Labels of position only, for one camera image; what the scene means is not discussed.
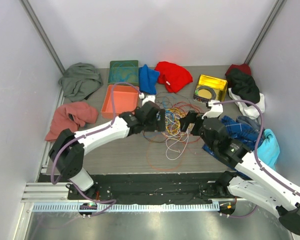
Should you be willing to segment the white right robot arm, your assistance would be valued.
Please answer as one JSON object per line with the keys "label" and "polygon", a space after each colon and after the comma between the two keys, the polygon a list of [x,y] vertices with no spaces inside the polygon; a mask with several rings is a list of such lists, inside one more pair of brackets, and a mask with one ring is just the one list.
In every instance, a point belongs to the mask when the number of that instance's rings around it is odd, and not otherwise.
{"label": "white right robot arm", "polygon": [[220,197],[244,198],[273,214],[287,230],[300,236],[299,186],[257,160],[246,145],[229,136],[218,118],[189,111],[179,122],[182,132],[193,124],[191,135],[201,137],[221,163],[248,177],[245,180],[225,171],[215,186]]}

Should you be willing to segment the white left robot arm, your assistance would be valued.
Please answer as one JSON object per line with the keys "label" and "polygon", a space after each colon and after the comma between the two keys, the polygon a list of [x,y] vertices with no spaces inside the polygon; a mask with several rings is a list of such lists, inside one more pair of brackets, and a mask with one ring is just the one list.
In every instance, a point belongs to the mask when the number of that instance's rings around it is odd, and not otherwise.
{"label": "white left robot arm", "polygon": [[52,161],[50,180],[56,184],[55,171],[70,181],[69,192],[87,200],[97,200],[98,185],[84,169],[83,161],[92,150],[115,140],[137,135],[141,132],[162,132],[165,130],[165,109],[152,101],[133,111],[126,111],[102,125],[72,132],[63,130],[49,151]]}

